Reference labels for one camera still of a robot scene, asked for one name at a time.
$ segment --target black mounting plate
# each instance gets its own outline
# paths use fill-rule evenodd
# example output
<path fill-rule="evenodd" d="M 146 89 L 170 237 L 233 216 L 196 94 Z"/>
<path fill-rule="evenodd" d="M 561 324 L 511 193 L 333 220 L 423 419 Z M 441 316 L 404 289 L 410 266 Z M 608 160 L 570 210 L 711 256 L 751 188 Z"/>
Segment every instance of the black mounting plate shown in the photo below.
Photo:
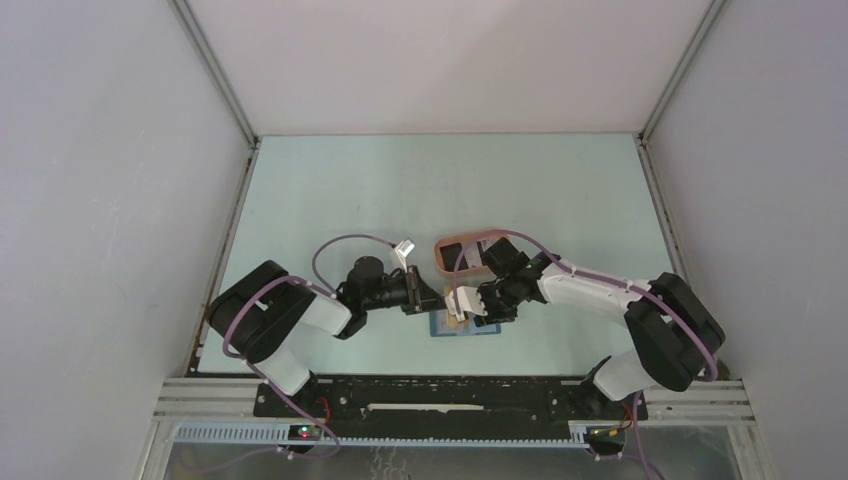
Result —
<path fill-rule="evenodd" d="M 390 376 L 318 375 L 314 405 L 301 406 L 325 418 L 344 437 L 557 440 L 571 439 L 570 420 L 619 421 L 625 411 L 609 402 L 589 412 L 579 377 L 526 376 Z M 267 418 L 297 418 L 268 385 L 257 389 L 253 414 Z M 374 404 L 464 404 L 479 410 L 385 410 Z M 639 418 L 647 418 L 642 407 Z"/>

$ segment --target white wall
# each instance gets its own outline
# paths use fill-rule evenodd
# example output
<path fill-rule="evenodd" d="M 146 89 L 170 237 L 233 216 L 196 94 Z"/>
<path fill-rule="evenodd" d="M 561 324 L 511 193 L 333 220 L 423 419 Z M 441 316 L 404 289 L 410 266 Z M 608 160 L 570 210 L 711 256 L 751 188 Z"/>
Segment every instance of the white wall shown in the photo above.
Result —
<path fill-rule="evenodd" d="M 635 132 L 709 0 L 192 0 L 258 133 Z"/>
<path fill-rule="evenodd" d="M 0 478 L 129 478 L 246 144 L 165 0 L 0 4 Z"/>
<path fill-rule="evenodd" d="M 845 477 L 848 2 L 735 1 L 651 151 L 783 478 Z"/>

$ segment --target light blue table surface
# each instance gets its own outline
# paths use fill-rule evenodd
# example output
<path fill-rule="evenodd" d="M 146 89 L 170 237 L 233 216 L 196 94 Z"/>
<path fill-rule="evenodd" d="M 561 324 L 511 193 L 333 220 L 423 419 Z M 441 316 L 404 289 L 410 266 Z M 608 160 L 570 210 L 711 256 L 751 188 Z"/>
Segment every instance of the light blue table surface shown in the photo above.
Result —
<path fill-rule="evenodd" d="M 416 243 L 410 262 L 441 291 L 439 238 L 486 227 L 535 237 L 578 265 L 629 278 L 671 271 L 633 139 L 626 134 L 265 137 L 222 291 L 266 259 L 313 277 L 314 251 L 363 232 Z M 529 256 L 535 249 L 517 240 Z M 387 249 L 346 240 L 319 270 L 336 285 L 362 255 Z M 209 331 L 201 372 L 247 372 Z M 431 338 L 426 314 L 369 313 L 349 340 L 298 326 L 289 344 L 318 373 L 582 375 L 632 348 L 624 328 L 566 305 L 522 304 L 503 333 Z"/>

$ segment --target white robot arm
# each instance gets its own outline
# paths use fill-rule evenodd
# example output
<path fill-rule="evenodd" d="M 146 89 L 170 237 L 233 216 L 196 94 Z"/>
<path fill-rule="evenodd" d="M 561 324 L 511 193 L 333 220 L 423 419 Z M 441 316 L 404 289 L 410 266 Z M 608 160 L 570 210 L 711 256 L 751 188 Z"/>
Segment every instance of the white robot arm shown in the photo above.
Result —
<path fill-rule="evenodd" d="M 456 288 L 446 299 L 448 311 L 457 318 L 471 314 L 478 326 L 510 322 L 526 300 L 574 305 L 615 321 L 630 331 L 636 348 L 604 359 L 587 378 L 610 400 L 657 384 L 685 390 L 707 364 L 703 350 L 713 355 L 724 343 L 721 327 L 677 275 L 664 273 L 648 281 L 613 277 L 573 264 L 564 270 L 541 253 L 529 259 L 507 239 L 498 241 L 483 257 L 498 279 Z M 663 318 L 666 312 L 646 297 L 665 303 L 696 338 Z"/>
<path fill-rule="evenodd" d="M 411 247 L 404 248 L 405 258 Z M 656 384 L 685 390 L 707 364 L 707 355 L 724 343 L 721 327 L 677 275 L 664 273 L 649 282 L 574 266 L 564 270 L 548 254 L 528 258 L 506 238 L 482 258 L 497 278 L 459 287 L 447 299 L 405 260 L 387 274 L 380 260 L 361 257 L 334 292 L 320 291 L 269 260 L 219 296 L 206 319 L 225 337 L 227 348 L 232 345 L 287 395 L 316 381 L 284 344 L 296 323 L 345 339 L 366 324 L 368 311 L 382 308 L 400 307 L 408 315 L 447 308 L 457 318 L 473 316 L 478 326 L 515 321 L 525 301 L 566 303 L 607 316 L 628 329 L 635 349 L 604 359 L 584 383 L 612 401 Z M 676 322 L 663 317 L 669 311 L 676 313 Z"/>

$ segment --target cable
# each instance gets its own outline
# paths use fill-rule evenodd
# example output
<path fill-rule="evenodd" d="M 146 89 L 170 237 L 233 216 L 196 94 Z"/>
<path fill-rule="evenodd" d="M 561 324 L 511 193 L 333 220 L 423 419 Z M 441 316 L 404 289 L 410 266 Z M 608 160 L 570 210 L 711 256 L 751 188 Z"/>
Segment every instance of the cable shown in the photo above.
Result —
<path fill-rule="evenodd" d="M 224 355 L 226 355 L 230 358 L 244 359 L 244 357 L 241 354 L 239 354 L 238 352 L 233 352 L 233 351 L 230 350 L 230 341 L 232 340 L 233 334 L 235 333 L 236 329 L 238 328 L 238 325 L 244 319 L 245 315 L 247 315 L 247 312 L 250 311 L 250 309 L 256 304 L 256 302 L 258 302 L 259 299 L 262 298 L 263 295 L 265 295 L 266 293 L 271 291 L 271 289 L 276 288 L 277 286 L 282 285 L 283 283 L 292 283 L 294 285 L 302 283 L 302 284 L 306 285 L 307 287 L 309 287 L 309 288 L 315 290 L 316 292 L 320 293 L 321 295 L 332 298 L 332 295 L 330 294 L 330 292 L 327 292 L 326 290 L 324 290 L 321 287 L 317 287 L 315 285 L 312 285 L 312 282 L 307 282 L 306 280 L 304 280 L 300 277 L 297 277 L 295 275 L 286 275 L 285 277 L 275 278 L 274 280 L 271 280 L 270 282 L 268 282 L 267 285 L 260 288 L 259 291 L 257 291 L 255 294 L 253 294 L 253 296 L 250 297 L 250 300 L 248 300 L 247 303 L 245 303 L 241 307 L 241 310 L 239 310 L 239 312 L 236 314 L 236 316 L 233 317 L 233 321 L 230 323 L 229 328 L 227 328 L 227 333 L 224 335 L 224 344 L 222 346 L 222 349 L 224 351 Z M 288 395 L 286 395 L 282 390 L 280 390 L 280 387 L 278 387 L 274 382 L 269 380 L 268 377 L 266 377 L 264 373 L 262 373 L 258 368 L 256 368 L 255 365 L 248 362 L 246 359 L 244 359 L 244 361 L 247 364 L 247 366 L 251 370 L 253 370 L 253 373 L 255 373 L 259 378 L 261 378 L 263 383 L 265 383 L 266 385 L 271 387 L 271 390 L 273 390 L 274 393 L 276 393 L 280 397 L 280 399 L 282 399 L 283 402 L 285 402 L 285 404 L 289 406 L 289 408 L 291 408 L 298 415 L 300 415 L 303 418 L 306 418 L 307 420 L 312 422 L 315 426 L 317 426 L 321 430 L 323 430 L 324 433 L 326 433 L 330 438 L 333 439 L 333 443 L 336 446 L 336 448 L 333 449 L 332 452 L 321 454 L 321 455 L 304 455 L 304 454 L 301 454 L 301 453 L 296 453 L 296 452 L 292 452 L 290 450 L 282 449 L 284 452 L 286 452 L 286 454 L 288 456 L 311 458 L 311 459 L 317 460 L 317 459 L 332 457 L 333 455 L 338 453 L 339 450 L 341 450 L 341 442 L 339 442 L 339 438 L 336 436 L 335 432 L 330 430 L 330 428 L 327 427 L 324 423 L 318 421 L 317 418 L 313 417 L 312 415 L 310 415 L 309 413 L 307 413 L 303 409 L 301 409 L 296 403 L 294 403 L 289 398 Z"/>
<path fill-rule="evenodd" d="M 636 292 L 639 295 L 642 295 L 643 297 L 647 298 L 651 303 L 653 303 L 654 305 L 659 307 L 660 310 L 662 310 L 666 315 L 671 317 L 671 319 L 674 321 L 674 323 L 677 324 L 677 326 L 680 327 L 681 330 L 683 330 L 683 333 L 685 333 L 686 336 L 689 337 L 690 340 L 692 340 L 692 343 L 695 345 L 695 348 L 698 349 L 698 352 L 700 352 L 701 356 L 704 357 L 704 360 L 707 363 L 707 376 L 706 377 L 700 377 L 699 376 L 696 379 L 702 380 L 702 381 L 712 382 L 712 381 L 715 381 L 718 378 L 718 365 L 716 365 L 715 357 L 713 357 L 713 355 L 710 353 L 709 349 L 707 349 L 706 345 L 704 345 L 704 343 L 701 341 L 701 339 L 698 338 L 698 335 L 696 335 L 695 332 L 692 331 L 692 329 L 689 327 L 689 325 L 686 324 L 686 322 L 683 320 L 683 318 L 681 318 L 680 315 L 677 314 L 677 312 L 672 310 L 671 307 L 666 305 L 665 302 L 663 302 L 662 300 L 657 298 L 655 295 L 653 295 L 652 293 L 650 293 L 649 291 L 647 291 L 643 288 L 637 287 L 635 285 L 628 285 L 628 282 L 621 281 L 621 280 L 618 280 L 616 278 L 608 277 L 608 276 L 600 274 L 600 273 L 586 272 L 586 271 L 583 271 L 583 270 L 579 270 L 579 269 L 575 268 L 574 266 L 566 265 L 565 263 L 561 262 L 558 258 L 556 258 L 556 256 L 553 253 L 551 253 L 550 250 L 545 248 L 545 246 L 542 245 L 541 243 L 539 243 L 536 239 L 534 239 L 533 237 L 530 237 L 529 235 L 525 235 L 521 232 L 516 232 L 514 230 L 505 230 L 505 229 L 486 230 L 484 232 L 480 232 L 473 239 L 469 240 L 465 245 L 463 245 L 462 251 L 459 252 L 459 255 L 456 257 L 456 263 L 454 264 L 454 269 L 453 269 L 453 292 L 454 292 L 454 302 L 455 302 L 455 305 L 456 305 L 457 314 L 459 314 L 459 312 L 462 311 L 459 308 L 459 296 L 456 294 L 456 289 L 457 289 L 456 280 L 457 280 L 457 272 L 459 272 L 459 264 L 462 261 L 462 259 L 465 258 L 465 252 L 468 251 L 469 247 L 471 247 L 472 245 L 475 245 L 477 243 L 477 241 L 482 240 L 482 239 L 489 237 L 489 236 L 492 236 L 492 235 L 512 235 L 512 236 L 521 238 L 523 240 L 526 240 L 526 241 L 532 243 L 536 248 L 541 250 L 542 253 L 545 254 L 545 256 L 547 256 L 549 259 L 551 259 L 551 262 L 553 262 L 554 265 L 561 268 L 563 271 L 568 272 L 569 274 L 576 275 L 578 277 L 588 278 L 590 280 L 595 280 L 597 282 L 605 283 L 607 285 L 612 285 L 613 287 L 616 287 L 616 288 L 627 289 L 629 287 L 630 290 L 632 290 L 633 292 Z"/>
<path fill-rule="evenodd" d="M 642 392 L 636 392 L 636 395 L 633 396 L 633 408 L 632 410 L 628 408 L 627 404 L 622 403 L 625 409 L 627 410 L 628 415 L 630 416 L 631 425 L 633 426 L 633 435 L 636 438 L 636 450 L 638 451 L 638 455 L 630 455 L 627 453 L 620 453 L 618 455 L 599 455 L 596 453 L 592 447 L 589 447 L 589 453 L 595 457 L 595 461 L 600 460 L 621 460 L 623 458 L 629 460 L 636 460 L 642 464 L 642 468 L 645 470 L 645 475 L 648 480 L 652 480 L 654 475 L 651 475 L 651 472 L 656 474 L 656 478 L 659 480 L 666 480 L 665 476 L 660 471 L 659 467 L 648 461 L 648 457 L 645 456 L 645 451 L 642 448 L 642 437 L 639 435 L 639 399 L 642 396 Z"/>
<path fill-rule="evenodd" d="M 630 455 L 629 453 L 621 453 L 621 454 L 618 454 L 618 455 L 599 455 L 599 454 L 598 454 L 598 453 L 596 453 L 594 450 L 592 450 L 592 448 L 591 448 L 591 447 L 589 447 L 589 454 L 590 454 L 590 455 L 592 455 L 593 457 L 595 457 L 595 461 L 596 461 L 596 462 L 599 462 L 599 461 L 607 461 L 607 460 L 624 460 L 624 459 L 627 459 L 627 460 L 636 460 L 637 462 L 641 461 L 641 459 L 639 458 L 639 456 L 637 456 L 637 455 Z M 656 465 L 654 465 L 653 463 L 650 463 L 650 462 L 649 462 L 649 463 L 648 463 L 648 468 L 650 468 L 650 469 L 651 469 L 651 471 L 653 471 L 653 472 L 656 474 L 656 476 L 657 476 L 657 478 L 659 478 L 659 480 L 666 480 L 665 475 L 663 475 L 663 474 L 662 474 L 662 472 L 660 471 L 659 467 L 657 467 L 657 466 L 656 466 Z"/>
<path fill-rule="evenodd" d="M 621 406 L 624 407 L 624 410 L 627 412 L 627 417 L 625 418 L 625 420 L 630 420 L 630 423 L 628 423 L 625 427 L 624 420 L 622 420 L 621 426 L 619 428 L 621 428 L 622 430 L 627 430 L 628 428 L 633 426 L 633 412 L 630 411 L 630 407 L 627 405 L 627 403 L 621 402 Z"/>
<path fill-rule="evenodd" d="M 633 436 L 636 437 L 636 450 L 639 452 L 638 458 L 642 462 L 642 468 L 645 469 L 645 475 L 647 475 L 648 480 L 651 478 L 652 469 L 659 474 L 661 480 L 665 480 L 659 469 L 648 461 L 648 457 L 645 456 L 645 450 L 642 448 L 642 437 L 639 435 L 639 398 L 641 396 L 642 392 L 636 392 L 636 395 L 633 395 Z"/>
<path fill-rule="evenodd" d="M 332 416 L 332 412 L 330 411 L 330 402 L 327 401 L 326 397 L 321 397 L 317 401 L 324 404 L 324 413 L 326 414 L 326 418 L 324 419 L 324 423 L 330 421 L 330 416 Z"/>
<path fill-rule="evenodd" d="M 323 252 L 324 249 L 326 249 L 330 245 L 338 242 L 339 240 L 345 240 L 345 239 L 348 239 L 348 238 L 366 238 L 368 240 L 374 240 L 375 242 L 380 242 L 383 245 L 387 245 L 389 248 L 395 248 L 394 243 L 392 243 L 392 242 L 390 242 L 390 241 L 388 241 L 384 238 L 376 237 L 374 235 L 368 235 L 366 233 L 348 233 L 347 235 L 340 235 L 336 238 L 333 238 L 333 239 L 327 241 L 326 243 L 324 243 L 324 245 L 321 245 L 320 247 L 318 247 L 318 251 L 315 252 L 315 255 L 312 255 L 312 273 L 314 273 L 315 278 L 317 278 L 319 282 L 324 284 L 324 286 L 327 287 L 327 289 L 330 290 L 330 291 L 334 290 L 333 286 L 330 285 L 330 283 L 327 282 L 327 280 L 325 280 L 324 277 L 322 277 L 321 274 L 318 273 L 318 255 L 320 255 L 321 252 Z"/>

